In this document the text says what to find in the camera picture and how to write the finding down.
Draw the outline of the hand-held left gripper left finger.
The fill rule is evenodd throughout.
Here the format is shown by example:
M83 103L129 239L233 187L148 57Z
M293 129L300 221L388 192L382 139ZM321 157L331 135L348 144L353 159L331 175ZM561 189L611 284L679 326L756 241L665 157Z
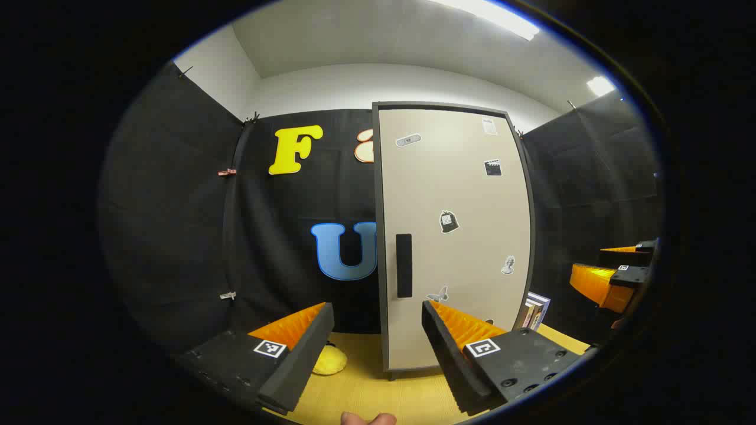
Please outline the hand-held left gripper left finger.
M226 330L178 358L211 389L244 408L295 410L333 330L321 302L249 332Z

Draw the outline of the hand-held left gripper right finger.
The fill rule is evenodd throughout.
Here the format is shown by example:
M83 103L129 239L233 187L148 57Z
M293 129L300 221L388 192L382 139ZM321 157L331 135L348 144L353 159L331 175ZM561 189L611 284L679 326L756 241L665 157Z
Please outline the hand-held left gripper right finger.
M456 404L468 416L520 404L585 358L529 328L504 331L432 300L423 302L421 322Z

